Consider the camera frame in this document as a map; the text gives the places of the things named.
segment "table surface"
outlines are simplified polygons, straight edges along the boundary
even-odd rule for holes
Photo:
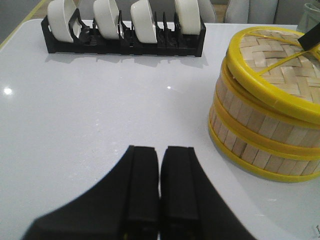
[[[202,57],[172,57],[48,54],[40,22],[24,23],[0,50],[0,239],[20,239],[34,218],[84,193],[128,145],[155,147],[159,164],[167,146],[194,147],[258,240],[320,237],[320,178],[254,176],[217,150],[208,133],[229,41],[252,25],[206,24]]]

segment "yellow rim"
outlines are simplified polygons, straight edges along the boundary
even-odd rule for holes
[[[302,33],[279,27],[251,27],[235,34],[230,41],[226,54],[227,66],[236,80],[256,98],[282,113],[314,124],[320,124],[320,104],[299,99],[266,81],[258,72],[253,71],[245,62],[239,49],[244,35],[259,30],[286,31]]]
[[[290,125],[320,130],[320,124],[314,124],[311,122],[302,121],[300,119],[284,115],[283,113],[277,111],[274,108],[271,108],[270,106],[266,105],[264,102],[260,101],[255,96],[250,94],[236,80],[233,80],[233,76],[227,67],[226,59],[222,61],[221,72],[221,79],[223,83],[227,86],[228,90],[230,90],[234,95],[241,99],[241,101],[248,104],[253,109],[257,109],[259,112],[267,116],[271,116],[277,120],[280,120]]]
[[[20,26],[30,20],[33,15],[36,13],[36,11],[39,10],[39,8],[46,2],[47,0],[41,0],[33,9],[32,11],[19,23],[19,25],[9,34],[9,36],[6,37],[6,39],[0,44],[0,49],[9,41],[9,39],[15,34],[15,32],[20,28]]]
[[[242,125],[224,109],[217,96],[217,92],[214,94],[214,107],[216,114],[230,131],[257,149],[278,157],[298,161],[316,161],[320,159],[320,148],[288,145],[262,136]]]
[[[209,128],[209,134],[211,136],[211,138],[213,139],[213,141],[215,142],[215,144],[234,162],[236,162],[238,165],[240,165],[241,167],[243,167],[244,169],[262,176],[266,179],[270,179],[270,180],[274,180],[274,181],[278,181],[278,182],[286,182],[286,183],[298,183],[298,182],[304,182],[304,181],[308,181],[311,179],[315,179],[316,177],[320,176],[320,171],[310,174],[310,175],[306,175],[306,176],[290,176],[290,175],[282,175],[282,174],[278,174],[278,173],[274,173],[274,172],[270,172],[270,171],[266,171],[264,169],[258,168],[254,165],[251,165],[249,163],[247,163],[246,161],[242,160],[241,158],[239,158],[237,155],[233,154],[217,137],[217,135],[215,134],[211,123],[210,123],[210,119],[208,120],[208,128]]]

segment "woven bamboo lid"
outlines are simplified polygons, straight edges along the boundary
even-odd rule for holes
[[[302,33],[259,26],[230,41],[227,66],[252,95],[288,116],[320,124],[320,50],[304,51]]]

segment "white table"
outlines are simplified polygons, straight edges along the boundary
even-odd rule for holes
[[[230,38],[250,27],[206,24],[202,57],[48,54],[40,19],[0,50],[0,239],[79,196],[128,145],[194,147],[215,188],[259,240],[320,233],[320,178],[279,183],[228,160],[207,129]]]

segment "stacked steamer basket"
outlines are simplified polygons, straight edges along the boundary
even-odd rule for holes
[[[252,27],[230,41],[215,86],[209,132],[245,169],[301,182],[320,175],[320,51],[302,33]]]

